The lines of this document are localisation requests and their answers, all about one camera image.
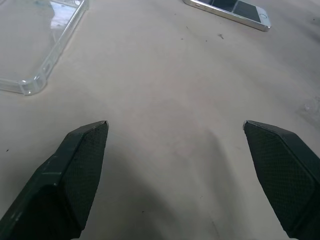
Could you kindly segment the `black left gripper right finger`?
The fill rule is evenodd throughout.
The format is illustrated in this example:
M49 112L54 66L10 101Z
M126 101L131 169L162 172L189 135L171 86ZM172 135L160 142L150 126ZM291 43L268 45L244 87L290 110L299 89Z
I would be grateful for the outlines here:
M243 124L258 181L289 238L320 238L320 159L294 132Z

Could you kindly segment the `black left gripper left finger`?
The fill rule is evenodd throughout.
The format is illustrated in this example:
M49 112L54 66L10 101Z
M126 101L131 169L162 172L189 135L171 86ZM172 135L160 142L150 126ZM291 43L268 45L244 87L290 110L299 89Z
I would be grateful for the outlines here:
M69 132L0 220L3 240L73 240L81 236L100 182L109 124Z

